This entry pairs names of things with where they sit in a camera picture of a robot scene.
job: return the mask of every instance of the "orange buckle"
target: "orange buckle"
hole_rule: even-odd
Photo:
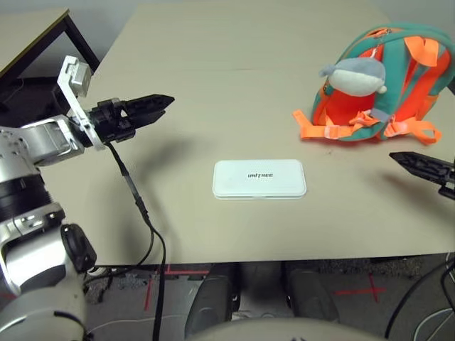
[[[384,135],[386,137],[393,137],[396,135],[407,134],[409,132],[409,126],[406,122],[392,122],[385,128]]]
[[[324,129],[324,137],[330,140],[338,140],[340,138],[340,126],[326,126]]]

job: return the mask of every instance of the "white box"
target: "white box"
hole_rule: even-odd
[[[298,160],[224,160],[215,164],[213,194],[218,199],[298,199],[306,192]]]

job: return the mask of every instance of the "white cable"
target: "white cable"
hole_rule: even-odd
[[[412,341],[417,341],[417,338],[419,337],[419,332],[420,330],[422,329],[422,327],[424,326],[425,323],[427,323],[429,320],[431,320],[432,318],[435,318],[441,314],[444,314],[444,313],[448,313],[448,312],[451,312],[447,317],[450,318],[454,312],[452,311],[451,308],[445,308],[445,309],[441,309],[441,310],[438,310],[438,311],[435,311],[434,313],[432,313],[431,315],[428,315],[426,318],[424,318],[420,323],[419,325],[417,326],[417,328],[415,328],[415,331],[414,331],[414,337],[412,338]],[[441,323],[441,325],[438,326],[438,328],[432,333],[432,335],[430,336],[430,338],[427,340],[429,341],[431,338],[434,337],[434,335],[436,334],[435,332],[438,332],[439,329],[442,328],[442,326],[444,325],[444,323],[446,321],[448,321],[449,319],[446,319],[445,321],[443,321]]]
[[[432,341],[433,337],[441,330],[441,328],[447,323],[448,320],[452,317],[452,314],[449,314],[444,321],[442,321],[438,327],[432,332],[432,334],[425,341]]]
[[[165,318],[186,318],[186,315],[165,315],[162,317],[162,319],[165,319]],[[87,334],[90,334],[91,332],[94,332],[103,327],[107,327],[108,325],[113,325],[115,323],[140,323],[140,322],[148,322],[148,321],[155,321],[155,318],[140,318],[140,319],[136,319],[136,320],[112,320],[112,321],[103,323],[101,325],[97,325],[96,327],[93,327],[92,329],[87,331]]]
[[[17,93],[18,93],[18,91],[19,91],[20,89],[22,89],[22,88],[23,88],[23,85],[24,85],[24,81],[23,81],[23,78],[21,78],[21,80],[22,80],[21,86],[20,86],[20,87],[18,87],[16,90],[14,90],[14,91],[13,91],[13,93],[12,93],[12,94],[10,94],[10,95],[9,95],[9,96],[8,96],[6,99],[4,99],[3,101],[0,101],[0,102],[3,102],[4,104],[6,104],[6,103],[7,103],[7,102],[8,102],[8,101],[11,99],[11,98],[13,98],[13,97],[14,97],[14,95],[15,95],[15,94],[17,94]]]
[[[449,265],[447,264],[447,262],[449,261],[449,257],[450,257],[450,252],[446,256],[446,269],[449,269]],[[449,272],[449,276],[450,276],[452,282],[454,282],[454,284],[455,284],[455,276],[452,272],[455,273],[455,271],[451,271],[451,272]]]

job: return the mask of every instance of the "orange strap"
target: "orange strap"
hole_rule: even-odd
[[[427,135],[425,131],[432,133],[433,136]],[[405,134],[413,134],[423,144],[435,144],[442,137],[441,132],[432,123],[417,121],[415,117],[401,122],[391,121],[384,130],[384,136],[386,137]]]
[[[310,139],[312,137],[325,137],[326,139],[337,140],[342,137],[352,136],[355,131],[363,128],[364,126],[372,126],[379,122],[379,120],[368,116],[367,112],[359,112],[358,115],[350,120],[352,126],[338,126],[332,123],[330,118],[326,116],[325,126],[314,126],[305,117],[305,114],[301,110],[296,110],[292,113],[292,116],[296,119],[300,125],[300,137],[301,139]]]
[[[412,58],[425,66],[438,63],[439,44],[436,40],[412,36],[405,38],[405,44]]]

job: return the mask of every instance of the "black table leg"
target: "black table leg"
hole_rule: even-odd
[[[68,38],[73,42],[74,46],[80,52],[85,61],[88,63],[92,71],[95,72],[98,66],[100,65],[98,57],[87,44],[87,41],[85,41],[82,34],[80,34],[79,30],[73,23],[73,20],[71,20],[70,16],[66,16],[63,19],[63,21],[65,22],[66,25],[65,32],[68,35]]]

